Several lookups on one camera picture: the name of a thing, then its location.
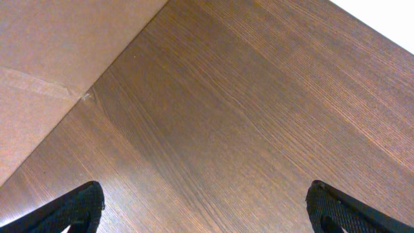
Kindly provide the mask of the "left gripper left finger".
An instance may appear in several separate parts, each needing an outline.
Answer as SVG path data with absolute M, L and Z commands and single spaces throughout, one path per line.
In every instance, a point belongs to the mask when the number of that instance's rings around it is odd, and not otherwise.
M 95 233 L 105 199 L 100 183 L 89 181 L 33 212 L 1 227 L 1 232 Z

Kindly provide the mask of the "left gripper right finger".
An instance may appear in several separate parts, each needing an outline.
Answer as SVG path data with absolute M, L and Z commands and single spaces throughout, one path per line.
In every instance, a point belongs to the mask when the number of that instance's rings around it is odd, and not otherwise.
M 305 201 L 315 232 L 413 233 L 413 227 L 320 180 L 311 183 Z

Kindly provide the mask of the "brown cardboard box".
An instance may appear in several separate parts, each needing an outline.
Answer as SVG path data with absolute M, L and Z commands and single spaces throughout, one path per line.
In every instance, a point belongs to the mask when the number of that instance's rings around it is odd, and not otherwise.
M 6 181 L 166 0 L 1 0 Z

